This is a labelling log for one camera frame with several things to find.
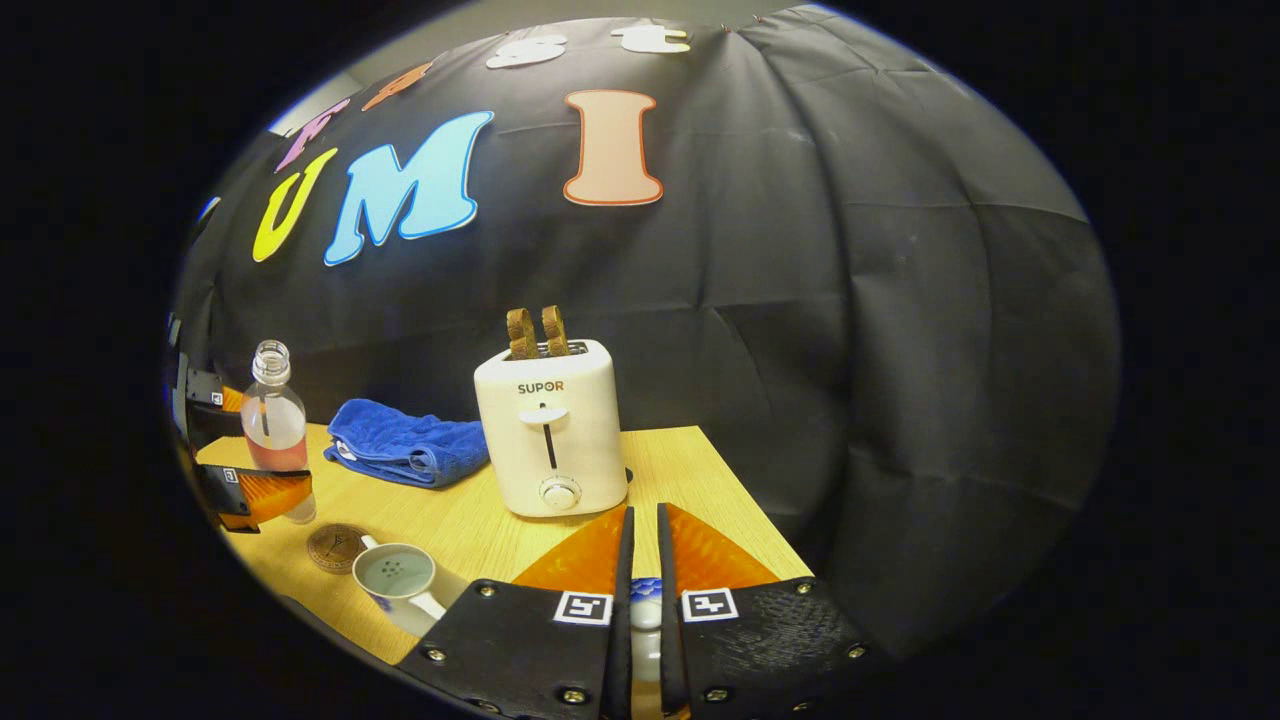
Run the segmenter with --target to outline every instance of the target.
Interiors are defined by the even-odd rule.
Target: letter m
[[[476,215],[476,202],[467,197],[467,168],[476,135],[493,113],[460,115],[435,128],[402,168],[390,145],[357,158],[347,174],[347,197],[324,264],[333,266],[360,254],[365,243],[360,218],[369,223],[375,246],[387,242],[392,223],[404,202],[408,213],[399,224],[401,237],[415,238],[462,227]]]

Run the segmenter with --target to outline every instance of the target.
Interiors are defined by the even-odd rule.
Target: folded towel
[[[325,450],[325,459],[394,483],[440,488],[489,460],[479,421],[413,418],[365,398],[344,402],[329,423],[329,434],[334,445]]]

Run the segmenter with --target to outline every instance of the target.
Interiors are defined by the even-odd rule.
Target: yellow letter
[[[337,154],[338,149],[334,147],[311,160],[307,169],[302,170],[305,176],[302,184],[298,187],[298,195],[293,199],[293,204],[289,205],[289,211],[284,214],[284,222],[276,227],[271,227],[275,218],[280,215],[280,205],[284,204],[284,196],[289,193],[289,188],[298,181],[298,173],[293,173],[287,181],[280,183],[280,187],[275,188],[271,199],[266,201],[266,213],[262,214],[262,223],[257,225],[257,237],[253,238],[255,261],[261,263],[266,260],[284,245],[285,238],[289,237],[289,231],[293,229],[293,225],[298,222],[298,215],[302,214],[302,206],[307,204],[307,196],[311,195],[311,188],[315,187],[316,178],[320,177],[320,170]]]

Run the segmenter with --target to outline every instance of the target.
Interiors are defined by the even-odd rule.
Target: coffee mug
[[[366,547],[351,568],[356,584],[406,633],[421,638],[466,589],[420,547],[360,538]]]

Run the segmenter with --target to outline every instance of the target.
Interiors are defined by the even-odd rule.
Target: white toaster
[[[480,425],[498,488],[517,515],[608,510],[627,496],[613,359],[594,340],[568,355],[513,360],[511,350],[475,372]]]

